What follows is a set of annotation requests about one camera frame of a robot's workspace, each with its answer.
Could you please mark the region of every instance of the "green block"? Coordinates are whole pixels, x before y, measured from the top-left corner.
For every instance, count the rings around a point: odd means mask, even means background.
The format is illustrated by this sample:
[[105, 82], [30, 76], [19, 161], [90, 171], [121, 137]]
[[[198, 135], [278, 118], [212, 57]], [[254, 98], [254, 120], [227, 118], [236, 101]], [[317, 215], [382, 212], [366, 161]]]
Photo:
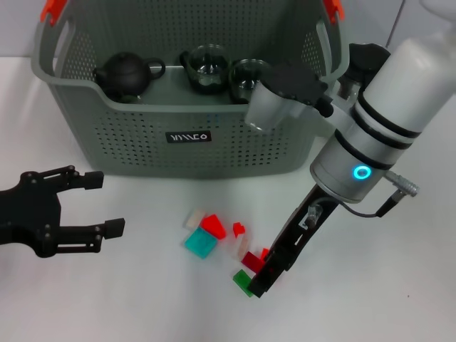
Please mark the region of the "green block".
[[254, 295], [248, 289], [250, 282], [252, 280], [243, 269], [237, 272], [235, 276], [233, 276], [233, 280], [237, 284], [237, 286], [239, 286], [242, 289], [242, 291], [245, 292], [247, 296], [252, 297]]

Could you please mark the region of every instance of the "perforated basket wall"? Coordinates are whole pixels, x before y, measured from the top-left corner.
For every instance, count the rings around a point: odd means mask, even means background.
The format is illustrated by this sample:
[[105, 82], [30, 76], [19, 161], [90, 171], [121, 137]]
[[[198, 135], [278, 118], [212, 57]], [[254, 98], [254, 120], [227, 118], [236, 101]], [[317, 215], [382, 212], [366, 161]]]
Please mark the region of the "perforated basket wall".
[[[316, 29], [321, 20], [326, 46]], [[252, 132], [244, 124], [245, 105], [231, 105], [226, 94], [192, 92], [178, 56], [218, 43], [233, 60], [291, 58], [320, 76], [330, 71], [327, 56], [331, 65], [340, 59], [338, 28], [329, 24], [321, 0], [68, 0], [56, 24], [49, 21], [38, 25], [33, 71], [49, 84], [89, 161], [110, 173], [208, 178], [294, 170], [313, 142], [310, 122], [289, 118], [270, 135]], [[144, 95], [147, 104], [114, 103], [93, 82], [92, 70], [121, 51], [167, 64]], [[170, 143], [166, 137], [202, 131], [212, 141]]]

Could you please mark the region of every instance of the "teapot lid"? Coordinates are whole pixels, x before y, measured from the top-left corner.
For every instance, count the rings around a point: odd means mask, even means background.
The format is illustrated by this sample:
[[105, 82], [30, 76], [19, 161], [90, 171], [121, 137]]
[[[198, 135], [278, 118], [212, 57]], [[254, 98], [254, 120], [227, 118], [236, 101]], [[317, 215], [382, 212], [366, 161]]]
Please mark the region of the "teapot lid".
[[129, 52], [121, 52], [106, 63], [105, 69], [109, 73], [125, 75], [135, 73], [143, 69], [144, 62], [138, 55]]

